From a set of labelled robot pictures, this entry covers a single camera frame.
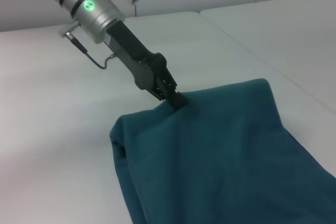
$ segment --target teal towel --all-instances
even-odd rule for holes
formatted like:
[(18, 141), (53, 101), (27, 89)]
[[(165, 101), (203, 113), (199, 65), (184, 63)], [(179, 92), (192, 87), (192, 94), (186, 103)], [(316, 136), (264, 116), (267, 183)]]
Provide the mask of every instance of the teal towel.
[(336, 179), (283, 127), (266, 80), (184, 95), (112, 129), (134, 224), (336, 223)]

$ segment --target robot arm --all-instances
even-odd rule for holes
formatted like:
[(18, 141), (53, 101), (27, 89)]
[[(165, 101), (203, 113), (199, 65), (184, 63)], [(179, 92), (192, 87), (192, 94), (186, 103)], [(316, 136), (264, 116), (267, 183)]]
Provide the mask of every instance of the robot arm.
[[(98, 65), (87, 53), (86, 48), (71, 33), (78, 26), (97, 44), (104, 42), (123, 64), (132, 72), (135, 84), (147, 90), (159, 100), (168, 100), (176, 109), (181, 108), (185, 98), (176, 93), (176, 82), (166, 67), (161, 54), (153, 54), (136, 38), (123, 23), (125, 16), (111, 0), (56, 0), (74, 19), (74, 23), (61, 30), (80, 51)], [(135, 4), (138, 0), (126, 0)]]

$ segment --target teal cloth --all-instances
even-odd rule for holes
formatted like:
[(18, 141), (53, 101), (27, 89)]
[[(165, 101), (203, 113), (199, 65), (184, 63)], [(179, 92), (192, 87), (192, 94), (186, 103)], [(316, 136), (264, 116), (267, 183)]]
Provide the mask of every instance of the teal cloth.
[(112, 129), (134, 224), (336, 223), (336, 179), (284, 129), (266, 80), (184, 95)]

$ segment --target green led light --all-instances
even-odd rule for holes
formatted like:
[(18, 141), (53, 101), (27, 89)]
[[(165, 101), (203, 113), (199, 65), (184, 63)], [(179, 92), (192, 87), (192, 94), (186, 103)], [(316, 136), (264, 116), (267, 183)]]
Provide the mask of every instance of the green led light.
[(87, 0), (84, 2), (84, 8), (90, 12), (95, 9), (95, 3), (91, 0)]

